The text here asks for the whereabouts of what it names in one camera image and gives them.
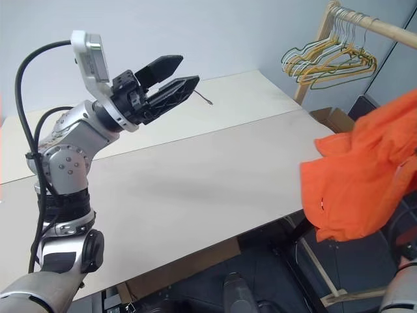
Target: gray wall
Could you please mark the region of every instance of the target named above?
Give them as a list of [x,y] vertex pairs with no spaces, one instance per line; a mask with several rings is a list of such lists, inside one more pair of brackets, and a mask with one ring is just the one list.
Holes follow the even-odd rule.
[[[407,30],[417,33],[417,13]],[[417,50],[397,44],[366,95],[382,106],[414,88],[417,88]]]
[[[13,83],[23,58],[43,44],[68,39],[73,29],[100,33],[109,74],[137,70],[163,54],[180,53],[177,75],[204,78],[259,68],[288,95],[295,82],[281,72],[284,52],[315,38],[327,0],[13,0],[1,2],[0,79],[3,117],[15,114]],[[416,0],[345,0],[343,5],[403,25]],[[368,34],[378,59],[391,42]],[[347,111],[366,80],[308,93],[308,110]],[[27,110],[75,104],[91,98],[69,47],[40,56],[23,80]]]

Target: clothing rack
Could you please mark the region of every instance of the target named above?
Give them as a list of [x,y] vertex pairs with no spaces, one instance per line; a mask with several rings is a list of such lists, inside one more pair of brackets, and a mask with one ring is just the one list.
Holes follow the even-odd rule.
[[[322,40],[329,36],[333,28],[333,23],[335,20],[334,17],[336,12],[346,12],[346,14],[337,14],[336,18],[340,20],[358,25],[367,29],[368,31],[373,31],[374,33],[390,38],[396,42],[405,44],[408,47],[417,49],[416,33],[407,31],[406,29],[402,29],[398,26],[391,25],[389,23],[382,22],[377,18],[365,16],[364,14],[361,15],[360,19],[358,19],[357,17],[359,12],[342,7],[340,2],[337,0],[330,1],[327,5],[323,19],[320,24],[319,32],[317,33],[316,40]],[[302,105],[308,88],[309,85],[298,85],[298,88],[294,96],[294,100],[299,105]]]
[[[329,37],[333,29],[335,19],[341,19],[348,23],[358,25],[367,29],[368,31],[373,31],[374,33],[378,33],[396,42],[400,42],[411,48],[417,49],[416,33],[412,33],[400,27],[382,22],[377,18],[365,16],[362,13],[349,10],[348,8],[342,7],[340,1],[338,0],[331,0],[327,5],[324,16],[320,23],[319,32],[317,33],[315,39],[316,41]],[[299,105],[302,105],[308,88],[309,85],[298,85],[294,100]],[[320,264],[320,261],[317,259],[312,249],[302,238],[307,232],[313,229],[313,225],[311,225],[311,223],[306,218],[302,220],[301,223],[299,223],[297,226],[295,226],[291,218],[287,218],[287,222],[291,225],[291,227],[293,227],[293,231],[289,234],[285,241],[276,243],[274,249],[280,256],[283,257],[285,261],[284,263],[286,264],[289,272],[292,274],[295,282],[298,284],[298,287],[302,291],[304,299],[308,302],[312,312],[327,312],[326,308],[328,306],[338,302],[367,299],[370,297],[382,297],[384,295],[385,287],[379,287],[354,293],[348,293],[344,289],[338,290]],[[326,282],[326,285],[331,291],[331,294],[322,298],[318,297],[314,288],[309,283],[307,277],[301,271],[298,264],[294,261],[294,258],[291,256],[289,251],[291,247],[296,245],[298,242],[300,242],[300,244],[304,247],[304,250],[306,251],[310,260],[313,262],[319,274]]]

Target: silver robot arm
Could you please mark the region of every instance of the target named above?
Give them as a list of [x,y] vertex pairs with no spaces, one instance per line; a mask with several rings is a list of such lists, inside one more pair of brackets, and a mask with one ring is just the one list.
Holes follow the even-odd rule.
[[[25,275],[0,293],[0,313],[66,312],[87,273],[103,262],[104,236],[93,229],[87,174],[101,149],[185,101],[199,77],[177,78],[147,96],[149,87],[164,81],[182,61],[180,55],[160,57],[135,74],[127,70],[110,87],[99,35],[74,31],[71,45],[88,100],[62,114],[52,132],[39,142],[44,177],[56,192],[46,194],[44,231],[37,258],[41,270]],[[35,161],[29,168],[37,173]],[[39,184],[35,190],[40,196]]]

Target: white table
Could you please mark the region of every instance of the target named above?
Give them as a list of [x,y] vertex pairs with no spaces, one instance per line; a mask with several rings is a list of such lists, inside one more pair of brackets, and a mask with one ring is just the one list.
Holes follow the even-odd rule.
[[[201,104],[199,110],[233,107],[229,126],[245,124],[200,136],[183,134],[193,137],[94,161],[89,191],[97,211],[94,227],[106,238],[104,264],[87,276],[76,299],[302,208],[299,164],[319,158],[313,140],[332,132],[268,81],[258,80],[249,89],[239,78],[232,83],[235,89],[221,95],[201,84],[200,91],[214,106]],[[219,80],[225,84],[226,78]],[[247,100],[257,108],[252,110],[255,119],[266,118],[251,123],[237,119],[242,111],[249,116]],[[274,110],[281,113],[265,116]],[[212,113],[202,123],[223,121],[220,129],[227,127],[226,119]],[[184,128],[186,118],[180,120]],[[168,137],[164,131],[175,129],[175,121],[158,129],[159,141]],[[143,127],[148,128],[150,132],[152,125]],[[0,236],[9,238],[2,249],[10,257],[2,258],[0,289],[27,268],[37,212],[34,182],[29,177],[2,185]]]

